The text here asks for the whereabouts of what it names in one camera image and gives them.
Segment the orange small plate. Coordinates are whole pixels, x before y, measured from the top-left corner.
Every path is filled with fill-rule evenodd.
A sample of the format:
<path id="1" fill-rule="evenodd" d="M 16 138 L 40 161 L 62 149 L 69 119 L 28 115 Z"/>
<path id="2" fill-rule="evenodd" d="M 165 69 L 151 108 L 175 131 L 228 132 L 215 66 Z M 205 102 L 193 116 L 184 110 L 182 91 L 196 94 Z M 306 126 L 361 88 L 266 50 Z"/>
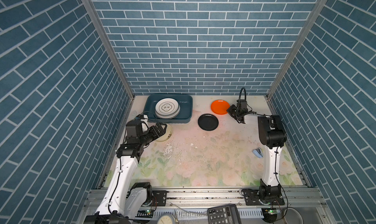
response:
<path id="1" fill-rule="evenodd" d="M 227 110 L 230 108 L 230 104 L 225 100 L 215 100 L 211 104 L 211 111 L 218 115 L 227 114 Z"/>

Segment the white plate cloud emblem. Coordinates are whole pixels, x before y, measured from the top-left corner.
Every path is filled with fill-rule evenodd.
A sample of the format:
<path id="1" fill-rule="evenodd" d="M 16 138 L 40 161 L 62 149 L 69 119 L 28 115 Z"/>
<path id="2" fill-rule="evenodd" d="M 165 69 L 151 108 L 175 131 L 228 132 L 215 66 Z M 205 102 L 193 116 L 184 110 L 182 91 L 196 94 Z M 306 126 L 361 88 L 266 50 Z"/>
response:
<path id="1" fill-rule="evenodd" d="M 175 113 L 178 107 L 179 103 L 175 99 L 164 98 L 156 103 L 155 111 L 162 116 L 168 116 Z"/>

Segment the white plate orange sunburst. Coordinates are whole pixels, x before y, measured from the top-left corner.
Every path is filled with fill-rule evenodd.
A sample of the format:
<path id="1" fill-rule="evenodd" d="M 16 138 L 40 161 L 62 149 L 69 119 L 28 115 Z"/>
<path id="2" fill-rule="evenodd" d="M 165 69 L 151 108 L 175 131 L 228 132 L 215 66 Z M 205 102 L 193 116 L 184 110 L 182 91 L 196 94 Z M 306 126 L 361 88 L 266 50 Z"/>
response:
<path id="1" fill-rule="evenodd" d="M 162 115 L 160 113 L 158 113 L 157 111 L 155 111 L 155 114 L 158 118 L 160 119 L 173 119 L 175 118 L 178 114 L 180 113 L 180 108 L 178 108 L 175 112 L 169 114 L 169 115 Z"/>

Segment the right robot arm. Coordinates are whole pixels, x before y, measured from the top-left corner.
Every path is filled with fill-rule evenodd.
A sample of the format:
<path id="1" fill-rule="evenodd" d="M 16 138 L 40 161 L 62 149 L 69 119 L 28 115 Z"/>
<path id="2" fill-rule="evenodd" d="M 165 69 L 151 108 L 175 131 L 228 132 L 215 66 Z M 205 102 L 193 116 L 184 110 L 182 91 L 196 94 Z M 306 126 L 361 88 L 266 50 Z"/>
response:
<path id="1" fill-rule="evenodd" d="M 280 156 L 287 140 L 287 132 L 279 115 L 261 115 L 248 110 L 246 100 L 237 100 L 236 105 L 231 105 L 227 112 L 239 123 L 247 124 L 248 116 L 258 117 L 259 140 L 265 146 L 264 172 L 260 179 L 258 191 L 259 199 L 280 197 L 282 186 L 279 181 Z"/>

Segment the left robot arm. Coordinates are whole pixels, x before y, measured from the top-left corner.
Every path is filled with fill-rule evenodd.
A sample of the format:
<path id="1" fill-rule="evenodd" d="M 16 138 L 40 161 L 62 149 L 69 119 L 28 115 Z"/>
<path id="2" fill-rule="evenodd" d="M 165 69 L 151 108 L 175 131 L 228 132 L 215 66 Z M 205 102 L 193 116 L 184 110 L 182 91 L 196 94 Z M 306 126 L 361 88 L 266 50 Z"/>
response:
<path id="1" fill-rule="evenodd" d="M 167 124 L 149 126 L 145 115 L 138 115 L 125 126 L 123 143 L 116 151 L 115 174 L 106 194 L 93 215 L 86 216 L 85 224 L 144 224 L 136 216 L 145 203 L 153 203 L 149 182 L 130 183 L 144 149 L 166 134 Z"/>

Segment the teal plastic bin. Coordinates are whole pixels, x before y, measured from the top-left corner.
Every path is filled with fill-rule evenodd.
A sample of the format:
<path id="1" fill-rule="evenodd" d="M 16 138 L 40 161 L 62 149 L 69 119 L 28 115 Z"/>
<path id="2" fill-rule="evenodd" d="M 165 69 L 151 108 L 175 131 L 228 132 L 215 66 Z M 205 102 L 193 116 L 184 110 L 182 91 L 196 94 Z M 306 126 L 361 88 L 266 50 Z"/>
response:
<path id="1" fill-rule="evenodd" d="M 180 106 L 180 112 L 172 119 L 159 118 L 155 113 L 157 103 L 165 98 L 176 100 Z M 185 94 L 153 94 L 148 97 L 143 114 L 147 115 L 152 122 L 186 124 L 193 114 L 193 98 Z"/>

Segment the black small plate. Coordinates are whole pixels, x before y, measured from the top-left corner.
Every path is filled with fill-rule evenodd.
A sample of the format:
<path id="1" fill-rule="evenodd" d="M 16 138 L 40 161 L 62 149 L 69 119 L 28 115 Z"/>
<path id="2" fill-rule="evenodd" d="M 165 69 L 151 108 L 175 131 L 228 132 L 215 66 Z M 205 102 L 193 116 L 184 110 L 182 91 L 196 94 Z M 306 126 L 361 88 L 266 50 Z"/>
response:
<path id="1" fill-rule="evenodd" d="M 207 113 L 198 118 L 198 125 L 202 130 L 214 131 L 219 125 L 219 120 L 216 116 Z"/>

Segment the light blue stapler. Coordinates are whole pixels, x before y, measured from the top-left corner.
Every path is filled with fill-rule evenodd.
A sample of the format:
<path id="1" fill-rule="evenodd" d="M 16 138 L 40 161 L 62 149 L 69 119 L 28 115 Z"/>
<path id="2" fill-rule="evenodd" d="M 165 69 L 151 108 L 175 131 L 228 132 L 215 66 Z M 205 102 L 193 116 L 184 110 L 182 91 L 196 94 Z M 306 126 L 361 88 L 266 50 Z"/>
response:
<path id="1" fill-rule="evenodd" d="M 263 154 L 262 154 L 262 151 L 260 148 L 257 148 L 257 149 L 253 149 L 253 154 L 257 157 L 257 158 L 263 158 Z"/>

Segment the green circuit board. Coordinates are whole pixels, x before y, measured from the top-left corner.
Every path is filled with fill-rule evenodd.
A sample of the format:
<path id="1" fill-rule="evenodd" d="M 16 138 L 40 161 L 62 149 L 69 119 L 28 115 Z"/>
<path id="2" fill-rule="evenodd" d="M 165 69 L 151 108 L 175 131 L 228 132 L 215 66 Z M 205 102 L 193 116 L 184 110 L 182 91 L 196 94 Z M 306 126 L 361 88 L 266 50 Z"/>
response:
<path id="1" fill-rule="evenodd" d="M 262 208 L 261 211 L 262 211 L 262 215 L 263 215 L 262 220 L 265 223 L 273 224 L 277 221 L 277 219 L 278 219 L 277 209 L 275 209 L 275 208 Z"/>
<path id="2" fill-rule="evenodd" d="M 139 210 L 136 217 L 152 219 L 153 216 L 154 216 L 154 210 L 147 209 L 147 210 Z"/>

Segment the round white clock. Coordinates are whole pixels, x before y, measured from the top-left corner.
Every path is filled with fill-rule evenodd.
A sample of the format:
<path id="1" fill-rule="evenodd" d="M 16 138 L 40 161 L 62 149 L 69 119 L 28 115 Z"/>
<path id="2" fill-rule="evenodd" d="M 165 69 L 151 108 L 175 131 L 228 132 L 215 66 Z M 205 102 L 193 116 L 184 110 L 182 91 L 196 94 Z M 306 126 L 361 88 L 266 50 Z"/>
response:
<path id="1" fill-rule="evenodd" d="M 170 213 L 165 213 L 159 217 L 157 224 L 178 224 L 178 220 Z"/>

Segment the black calculator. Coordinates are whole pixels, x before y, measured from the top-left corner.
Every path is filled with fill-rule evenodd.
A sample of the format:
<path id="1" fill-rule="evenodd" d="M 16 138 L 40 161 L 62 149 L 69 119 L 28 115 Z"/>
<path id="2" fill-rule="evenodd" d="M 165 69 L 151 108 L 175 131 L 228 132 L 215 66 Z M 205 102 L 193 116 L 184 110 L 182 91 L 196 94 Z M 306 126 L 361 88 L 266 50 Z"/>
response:
<path id="1" fill-rule="evenodd" d="M 241 224 L 235 204 L 216 206 L 207 210 L 209 224 Z"/>

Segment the green circuit board right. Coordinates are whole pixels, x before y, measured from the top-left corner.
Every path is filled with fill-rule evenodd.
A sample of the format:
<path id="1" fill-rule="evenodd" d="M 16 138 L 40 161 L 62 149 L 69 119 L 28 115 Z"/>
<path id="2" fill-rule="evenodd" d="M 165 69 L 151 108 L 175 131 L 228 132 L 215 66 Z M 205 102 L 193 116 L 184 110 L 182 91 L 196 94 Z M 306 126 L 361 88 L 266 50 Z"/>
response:
<path id="1" fill-rule="evenodd" d="M 265 223 L 273 224 L 277 221 L 277 219 L 278 219 L 277 209 L 275 209 L 275 208 L 262 208 L 261 211 L 262 211 L 262 215 L 263 215 L 262 220 Z"/>

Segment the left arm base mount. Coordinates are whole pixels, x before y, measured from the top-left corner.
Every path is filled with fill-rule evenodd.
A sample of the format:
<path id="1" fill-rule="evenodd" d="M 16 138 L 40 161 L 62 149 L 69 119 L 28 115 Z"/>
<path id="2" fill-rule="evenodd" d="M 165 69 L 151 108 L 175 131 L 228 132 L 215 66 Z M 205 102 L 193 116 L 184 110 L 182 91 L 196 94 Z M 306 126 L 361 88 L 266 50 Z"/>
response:
<path id="1" fill-rule="evenodd" d="M 147 191 L 147 200 L 143 206 L 165 206 L 167 200 L 167 191 L 166 190 L 153 190 Z"/>

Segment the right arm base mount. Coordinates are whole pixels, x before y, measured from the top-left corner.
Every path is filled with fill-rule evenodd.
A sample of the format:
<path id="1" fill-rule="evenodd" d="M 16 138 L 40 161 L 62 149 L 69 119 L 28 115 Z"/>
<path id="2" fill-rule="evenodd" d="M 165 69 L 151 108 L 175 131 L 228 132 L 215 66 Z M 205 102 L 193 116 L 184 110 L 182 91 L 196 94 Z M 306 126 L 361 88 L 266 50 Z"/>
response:
<path id="1" fill-rule="evenodd" d="M 272 204 L 279 204 L 282 206 L 286 204 L 281 191 L 272 191 L 271 193 L 268 193 L 267 191 L 254 189 L 242 189 L 240 193 L 244 197 L 247 206 Z"/>

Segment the aluminium rail frame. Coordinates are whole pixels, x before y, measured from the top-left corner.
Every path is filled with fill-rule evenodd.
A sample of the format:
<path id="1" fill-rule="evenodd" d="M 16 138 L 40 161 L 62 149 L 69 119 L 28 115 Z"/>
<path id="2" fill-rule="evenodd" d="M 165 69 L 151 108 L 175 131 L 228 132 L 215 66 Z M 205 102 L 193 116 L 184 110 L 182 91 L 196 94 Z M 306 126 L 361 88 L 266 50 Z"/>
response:
<path id="1" fill-rule="evenodd" d="M 241 195 L 242 187 L 154 187 L 153 190 L 166 190 L 165 206 L 156 207 L 150 223 L 158 220 L 164 213 L 174 214 L 179 223 L 207 223 L 204 216 L 210 207 L 233 203 L 238 207 L 241 221 L 251 224 L 262 224 L 260 205 L 247 206 Z M 274 205 L 276 209 L 289 208 L 281 224 L 333 224 L 335 222 L 327 202 L 318 188 L 306 186 L 287 186 L 284 193 L 285 205 Z"/>

